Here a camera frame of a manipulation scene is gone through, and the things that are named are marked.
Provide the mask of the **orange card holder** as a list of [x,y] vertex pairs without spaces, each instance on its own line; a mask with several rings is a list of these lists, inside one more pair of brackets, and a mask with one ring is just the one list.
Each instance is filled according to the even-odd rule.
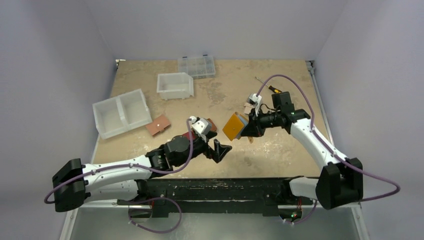
[[242,122],[239,120],[239,115],[242,115],[238,112],[233,113],[224,127],[222,128],[222,132],[224,135],[230,140],[238,140],[241,138],[241,128],[243,126]]

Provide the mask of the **light blue credit card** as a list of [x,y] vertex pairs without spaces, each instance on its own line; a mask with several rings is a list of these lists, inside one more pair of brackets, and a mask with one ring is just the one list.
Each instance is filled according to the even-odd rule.
[[238,118],[239,118],[239,120],[242,123],[242,127],[241,127],[241,131],[242,131],[248,125],[249,119],[248,118],[245,118],[244,115],[239,115]]

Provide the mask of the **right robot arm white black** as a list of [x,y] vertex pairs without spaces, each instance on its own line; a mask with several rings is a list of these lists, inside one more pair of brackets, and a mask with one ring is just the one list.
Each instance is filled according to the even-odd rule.
[[363,198],[363,175],[345,164],[362,169],[361,161],[338,154],[334,146],[322,138],[307,112],[295,109],[289,92],[274,93],[271,97],[273,108],[268,112],[261,110],[260,95],[252,93],[248,97],[247,102],[254,108],[239,135],[258,138],[268,128],[285,129],[303,145],[320,169],[317,178],[295,176],[285,179],[280,191],[282,200],[292,204],[300,197],[314,199],[326,210],[360,201]]

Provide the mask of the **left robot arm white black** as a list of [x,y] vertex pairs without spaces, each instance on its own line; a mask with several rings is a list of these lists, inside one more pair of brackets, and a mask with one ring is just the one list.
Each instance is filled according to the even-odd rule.
[[69,160],[53,177],[53,204],[58,213],[79,208],[85,203],[118,199],[134,201],[138,205],[149,199],[147,188],[137,181],[173,174],[185,168],[199,155],[216,163],[232,150],[221,144],[216,133],[209,133],[206,140],[194,132],[177,135],[146,154],[135,158],[102,164],[82,164],[79,158]]

